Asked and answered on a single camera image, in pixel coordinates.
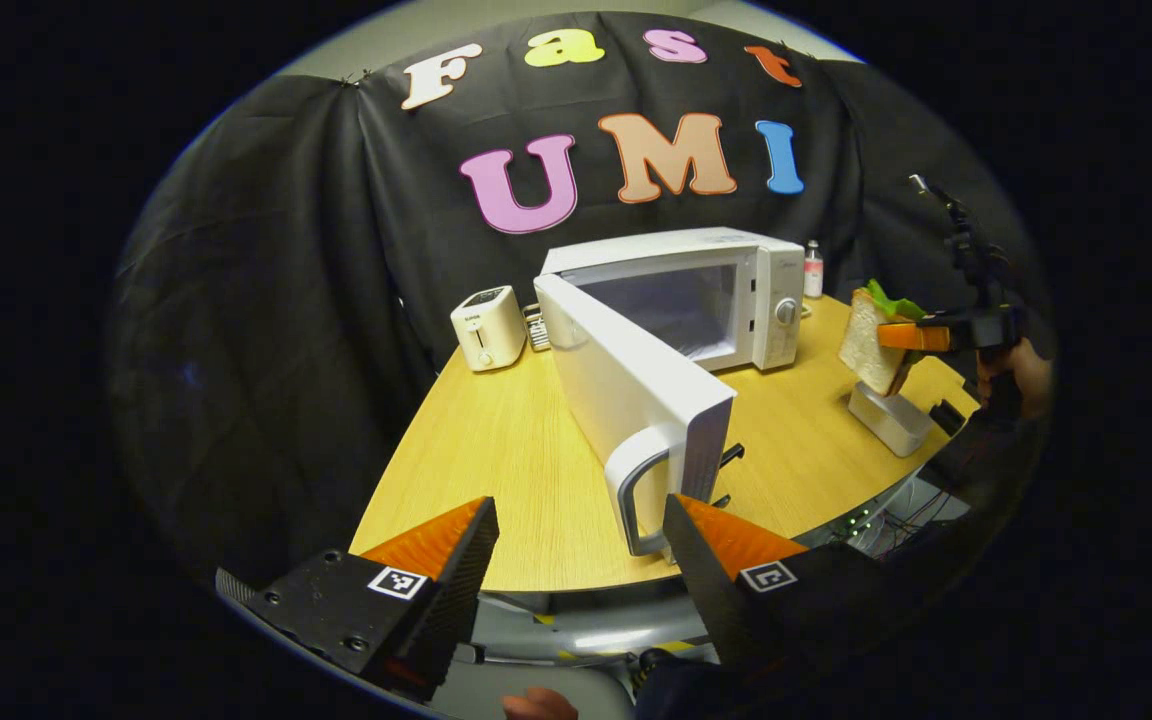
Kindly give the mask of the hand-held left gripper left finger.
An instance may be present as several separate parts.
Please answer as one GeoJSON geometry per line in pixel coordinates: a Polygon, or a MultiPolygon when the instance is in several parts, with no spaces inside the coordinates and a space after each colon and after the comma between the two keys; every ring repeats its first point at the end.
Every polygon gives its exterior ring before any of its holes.
{"type": "Polygon", "coordinates": [[[498,538],[494,498],[475,498],[365,552],[321,550],[241,605],[316,659],[429,702],[471,642],[498,538]]]}

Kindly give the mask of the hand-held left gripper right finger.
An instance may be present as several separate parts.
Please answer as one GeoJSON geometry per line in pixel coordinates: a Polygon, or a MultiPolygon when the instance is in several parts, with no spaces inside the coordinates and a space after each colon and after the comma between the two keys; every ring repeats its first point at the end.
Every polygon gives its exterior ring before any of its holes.
{"type": "Polygon", "coordinates": [[[901,623],[897,584],[849,544],[809,548],[685,495],[664,535],[719,662],[756,683],[819,679],[901,623]]]}

